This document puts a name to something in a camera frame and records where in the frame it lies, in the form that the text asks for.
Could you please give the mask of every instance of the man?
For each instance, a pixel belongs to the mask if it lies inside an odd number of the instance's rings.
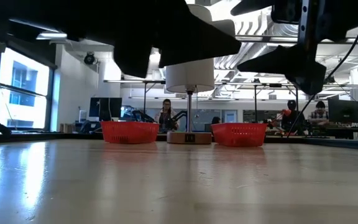
[[[295,100],[288,100],[287,106],[288,106],[288,109],[290,110],[290,113],[289,114],[283,113],[283,118],[281,120],[281,127],[282,127],[282,129],[284,129],[284,131],[289,132],[293,123],[296,120],[296,117],[298,116],[298,112],[296,111],[296,101]],[[305,121],[305,116],[303,116],[303,114],[301,114],[292,131],[293,132],[298,131],[298,133],[302,133],[304,121]]]
[[[323,101],[316,104],[316,110],[309,115],[309,122],[315,126],[325,126],[329,124],[328,111]]]

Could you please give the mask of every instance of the wooden lamp base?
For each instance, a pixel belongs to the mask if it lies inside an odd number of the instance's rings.
[[[211,133],[168,132],[167,143],[171,144],[211,144]]]

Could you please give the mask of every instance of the person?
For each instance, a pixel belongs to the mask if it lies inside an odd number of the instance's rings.
[[[211,124],[220,124],[221,118],[220,117],[214,117],[212,118]]]
[[[323,101],[317,102],[316,109],[309,115],[309,122],[315,126],[329,124],[328,111]]]
[[[287,106],[288,106],[288,110],[283,110],[283,118],[281,120],[281,127],[286,132],[290,131],[293,123],[296,120],[296,117],[300,113],[299,111],[296,111],[295,100],[288,100]],[[300,114],[298,121],[296,122],[296,125],[293,128],[293,132],[298,131],[299,134],[303,132],[304,122],[305,122],[305,116],[303,116],[303,114]]]
[[[171,101],[169,99],[165,99],[162,102],[162,109],[155,115],[154,120],[160,124],[160,129],[164,131],[177,130],[179,128],[179,121],[173,124],[170,122],[170,119],[175,115],[176,113],[171,107]]]

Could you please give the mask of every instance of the table surface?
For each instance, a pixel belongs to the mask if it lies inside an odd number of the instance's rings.
[[[358,150],[0,145],[0,223],[358,223]]]

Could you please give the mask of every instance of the red basket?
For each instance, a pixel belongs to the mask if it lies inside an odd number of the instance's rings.
[[[264,144],[267,124],[213,124],[215,142],[223,146],[257,147]]]
[[[154,142],[159,124],[102,121],[103,139],[110,143],[142,144]]]

